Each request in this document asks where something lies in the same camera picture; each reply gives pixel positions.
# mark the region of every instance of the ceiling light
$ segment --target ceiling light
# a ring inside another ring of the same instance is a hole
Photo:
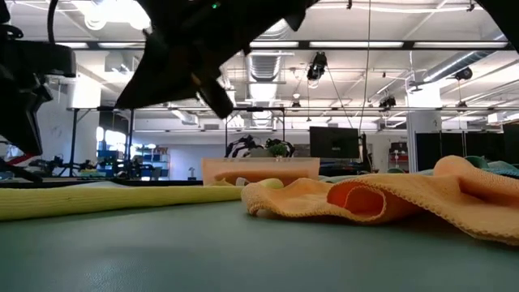
[[[102,49],[144,49],[144,42],[100,42]]]
[[[297,48],[298,41],[252,41],[251,48]]]
[[[507,41],[417,41],[414,43],[414,48],[423,49],[451,49],[451,48],[462,48],[462,49],[480,49],[480,48],[492,48],[492,49],[503,49],[508,45]]]
[[[72,49],[88,49],[88,44],[85,42],[61,42],[56,45],[65,45]]]
[[[99,4],[90,1],[72,1],[84,15],[85,26],[90,30],[101,30],[107,23],[127,23],[134,29],[143,30],[151,21],[135,0],[103,0]]]
[[[311,48],[401,48],[403,41],[311,41]]]
[[[134,130],[135,133],[166,133],[166,130]]]
[[[157,108],[157,107],[148,107],[142,109],[135,109],[136,111],[166,111],[168,108]]]

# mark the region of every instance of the table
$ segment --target table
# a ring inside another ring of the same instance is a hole
[[[385,226],[240,202],[0,223],[0,290],[517,291],[519,250],[432,215]]]

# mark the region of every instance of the cable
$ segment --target cable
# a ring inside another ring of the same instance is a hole
[[[55,44],[54,39],[54,13],[58,6],[58,0],[50,0],[49,11],[47,12],[47,35],[49,35],[49,43]]]
[[[310,119],[310,81],[309,80],[307,80],[307,95],[308,95],[308,105],[307,105],[308,119],[307,119],[307,122],[311,122],[311,119]]]
[[[354,128],[354,126],[351,124],[350,117],[348,117],[348,113],[346,112],[346,108],[344,107],[344,103],[342,102],[341,95],[339,94],[339,91],[337,90],[337,86],[335,86],[335,81],[333,80],[332,72],[330,71],[330,67],[326,66],[328,69],[328,74],[330,74],[330,79],[332,80],[333,89],[335,89],[335,93],[337,94],[337,98],[341,102],[341,108],[344,110],[344,115],[348,119],[348,123],[350,124],[350,128]]]
[[[371,43],[371,0],[369,1],[369,13],[367,16],[367,57],[366,57],[366,80],[364,81],[364,102],[362,103],[362,111],[360,112],[360,123],[358,124],[358,132],[362,130],[362,119],[364,118],[364,109],[367,101],[367,71],[370,67],[370,43]]]

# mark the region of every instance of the wall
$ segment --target wall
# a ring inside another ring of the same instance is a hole
[[[63,156],[63,160],[68,162],[71,156],[73,113],[66,110],[69,105],[68,95],[54,90],[51,90],[51,94],[54,99],[44,103],[37,112],[41,147],[43,148],[41,157],[52,160],[54,156],[58,155]],[[87,114],[78,123],[75,162],[83,162],[86,159],[96,160],[96,128],[98,124],[99,114],[97,112]],[[0,156],[4,156],[5,153],[5,145],[0,145]]]
[[[202,158],[222,158],[223,145],[167,145],[169,154],[169,179],[187,180],[189,169],[195,168],[195,176],[202,179]]]
[[[400,135],[367,135],[367,143],[372,145],[373,167],[378,169],[382,174],[387,173],[389,164],[389,149],[391,148],[391,143],[406,141],[407,135],[405,133]]]

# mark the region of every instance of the fluorescent light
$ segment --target fluorescent light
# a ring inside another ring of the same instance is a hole
[[[136,109],[136,111],[166,111],[168,108],[159,108],[159,107],[148,107],[142,109]]]
[[[85,42],[63,42],[63,43],[56,43],[56,45],[65,45],[72,49],[88,49],[88,44]]]
[[[165,133],[166,130],[134,130],[135,133]]]
[[[451,48],[493,48],[502,49],[507,41],[417,41],[414,48],[451,49]]]
[[[251,48],[297,48],[298,41],[252,41]]]
[[[99,47],[102,49],[143,49],[144,42],[100,42]]]
[[[311,41],[311,48],[401,48],[403,41]]]

